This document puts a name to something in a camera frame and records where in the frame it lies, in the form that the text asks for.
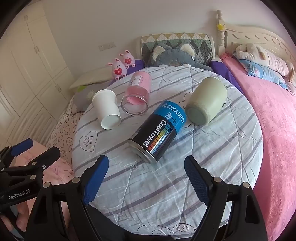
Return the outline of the person's left hand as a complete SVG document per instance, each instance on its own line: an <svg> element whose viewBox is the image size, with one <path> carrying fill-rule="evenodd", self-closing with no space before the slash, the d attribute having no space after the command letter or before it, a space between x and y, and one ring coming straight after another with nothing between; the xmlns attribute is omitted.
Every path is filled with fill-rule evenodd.
<svg viewBox="0 0 296 241"><path fill-rule="evenodd" d="M13 229L15 228L12 224L11 221L13 221L13 219L16 217L16 225L17 227L22 231L25 232L27 229L27 224L28 224L28 220L29 220L29 206L28 206L28 202L22 202L16 205L17 211L18 211L18 215L15 216L14 213L12 213L12 217L6 217L5 215L1 214L1 219L4 222L6 228L12 232Z"/></svg>

